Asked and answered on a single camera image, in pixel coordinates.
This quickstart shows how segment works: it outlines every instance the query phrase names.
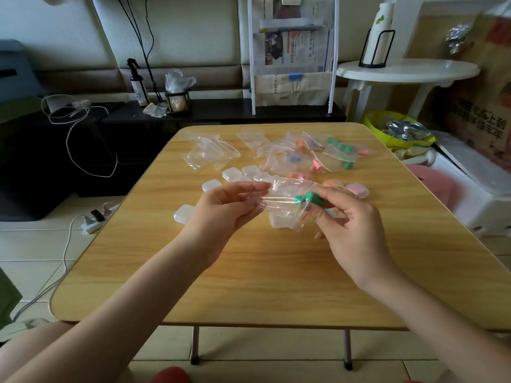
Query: stack of paper cups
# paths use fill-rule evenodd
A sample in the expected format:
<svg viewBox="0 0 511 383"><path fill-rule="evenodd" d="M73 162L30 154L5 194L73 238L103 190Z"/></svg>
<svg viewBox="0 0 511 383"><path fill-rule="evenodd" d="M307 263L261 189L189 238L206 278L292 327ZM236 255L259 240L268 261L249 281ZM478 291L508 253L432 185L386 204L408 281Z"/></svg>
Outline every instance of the stack of paper cups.
<svg viewBox="0 0 511 383"><path fill-rule="evenodd" d="M390 29L390 23L392 22L392 15L394 14L394 3L384 2L380 4L380 10L376 13L374 18L373 26L371 27L371 33L367 39L367 45L365 47L364 58L362 59L363 64L381 64L385 61L387 55L387 44L389 37L392 35L391 32L386 32L381 35L380 42L378 42L378 36L385 30Z"/></svg>

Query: forearm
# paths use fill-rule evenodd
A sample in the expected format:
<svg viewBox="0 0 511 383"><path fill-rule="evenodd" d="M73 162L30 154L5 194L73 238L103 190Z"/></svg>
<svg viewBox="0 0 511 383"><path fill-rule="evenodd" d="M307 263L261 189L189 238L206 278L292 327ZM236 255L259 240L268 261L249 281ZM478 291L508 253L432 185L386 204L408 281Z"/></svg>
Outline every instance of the forearm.
<svg viewBox="0 0 511 383"><path fill-rule="evenodd" d="M8 382L114 381L200 275L200 263L179 241L171 242Z"/></svg>
<svg viewBox="0 0 511 383"><path fill-rule="evenodd" d="M502 382L511 376L511 350L405 275L370 290L421 337L465 383Z"/></svg>

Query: floor tile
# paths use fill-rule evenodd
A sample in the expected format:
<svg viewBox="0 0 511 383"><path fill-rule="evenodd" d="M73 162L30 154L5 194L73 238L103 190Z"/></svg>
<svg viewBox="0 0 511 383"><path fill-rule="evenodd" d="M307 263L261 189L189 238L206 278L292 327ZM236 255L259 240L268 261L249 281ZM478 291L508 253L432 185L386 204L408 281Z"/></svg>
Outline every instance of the floor tile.
<svg viewBox="0 0 511 383"><path fill-rule="evenodd" d="M52 277L48 279L48 282L46 282L44 284L44 286L41 288L41 290L46 289L48 286L50 286L55 281L58 281L59 278L61 278L64 275L64 265L62 264L62 261L60 261L59 263L60 263L59 267L54 272ZM73 267L73 264L75 263L75 261L66 261L65 263L67 265L67 271L69 271ZM50 298L52 297L53 292L55 291L56 287L57 287L57 285L55 285L53 288L51 288L46 293L44 293L41 297L39 297L38 301L48 302L50 300Z"/></svg>
<svg viewBox="0 0 511 383"><path fill-rule="evenodd" d="M159 326L133 360L188 360L192 327Z"/></svg>
<svg viewBox="0 0 511 383"><path fill-rule="evenodd" d="M511 238L508 236L485 236L481 243L495 255L511 255Z"/></svg>
<svg viewBox="0 0 511 383"><path fill-rule="evenodd" d="M0 262L0 268L22 294L22 301L30 301L53 276L61 261Z"/></svg>
<svg viewBox="0 0 511 383"><path fill-rule="evenodd" d="M447 369L438 360L408 360L403 362L410 379L421 383L435 383Z"/></svg>
<svg viewBox="0 0 511 383"><path fill-rule="evenodd" d="M20 302L11 312L11 318L14 317L18 311L24 307L27 303ZM18 321L41 318L48 321L57 321L57 319L50 313L50 309L47 302L34 302L19 316Z"/></svg>
<svg viewBox="0 0 511 383"><path fill-rule="evenodd" d="M341 361L133 361L130 369L136 383L148 383L164 368L178 366L194 383L400 383L408 379L401 361L359 361L346 371Z"/></svg>
<svg viewBox="0 0 511 383"><path fill-rule="evenodd" d="M204 360L341 360L344 332L334 329L202 327ZM359 360L436 359L411 332L352 330L352 357Z"/></svg>
<svg viewBox="0 0 511 383"><path fill-rule="evenodd" d="M498 260L511 271L511 255L497 255Z"/></svg>
<svg viewBox="0 0 511 383"><path fill-rule="evenodd" d="M0 231L0 261L61 260L69 232L66 230ZM71 233L67 259L78 259L94 235Z"/></svg>
<svg viewBox="0 0 511 383"><path fill-rule="evenodd" d="M69 224L76 215L88 214L93 209L102 209L105 202L119 203L124 197L108 196L99 198L79 198L71 195L64 200L45 218L34 222L0 222L1 230L68 230ZM73 223L73 230L80 230L83 219L77 218Z"/></svg>

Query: white round side table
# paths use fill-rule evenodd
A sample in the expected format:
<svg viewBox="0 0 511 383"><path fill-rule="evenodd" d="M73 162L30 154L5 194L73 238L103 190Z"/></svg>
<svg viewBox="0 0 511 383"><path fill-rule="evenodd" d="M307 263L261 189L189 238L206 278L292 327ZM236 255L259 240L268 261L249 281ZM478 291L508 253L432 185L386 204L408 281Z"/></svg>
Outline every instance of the white round side table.
<svg viewBox="0 0 511 383"><path fill-rule="evenodd" d="M406 85L420 84L408 116L417 118L429 92L435 86L449 87L454 81L468 79L479 74L476 64L444 59L399 59L389 60L384 68L364 68L356 62L342 63L336 75L349 79L343 106L348 114L353 90L359 90L355 122L361 122L365 106L375 84Z"/></svg>

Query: black metal holder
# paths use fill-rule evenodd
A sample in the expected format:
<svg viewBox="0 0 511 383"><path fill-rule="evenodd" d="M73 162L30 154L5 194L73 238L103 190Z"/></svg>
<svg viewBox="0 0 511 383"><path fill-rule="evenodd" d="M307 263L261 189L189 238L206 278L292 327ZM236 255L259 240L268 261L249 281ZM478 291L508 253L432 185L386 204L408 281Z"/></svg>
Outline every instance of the black metal holder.
<svg viewBox="0 0 511 383"><path fill-rule="evenodd" d="M172 104L171 104L171 100L170 98L171 97L174 97L174 96L182 96L184 98L184 104L185 104L185 107L186 109L185 110L181 110L181 111L174 111L172 109ZM186 91L183 91L181 93L169 93L169 92L165 92L165 97L167 98L167 105L169 106L169 110L170 110L170 113L174 116L186 116L186 115L189 115L190 114L190 111L192 110L192 104L190 102L190 96L188 95L188 90Z"/></svg>
<svg viewBox="0 0 511 383"><path fill-rule="evenodd" d="M380 44L381 36L384 33L388 33L388 32L392 32L392 38L390 39L390 44L388 45L388 48L387 48L387 55L385 55L385 60L383 61L383 63L373 64L374 57L376 56L376 51L378 50L378 44ZM358 65L359 65L359 67L364 67L364 68L383 68L387 65L387 58L388 58L388 54L390 52L390 48L392 47L392 42L394 41L395 30L385 30L385 31L380 32L380 34L378 35L378 40L376 41L376 47L374 48L374 54L373 54L373 58L371 59L371 63L367 64L367 63L362 63L362 60L364 59L365 48L367 47L367 41L369 40L370 33L371 33L371 30L369 30L367 32L367 36L365 37L364 48L362 49L362 54L360 56L360 61L358 62Z"/></svg>

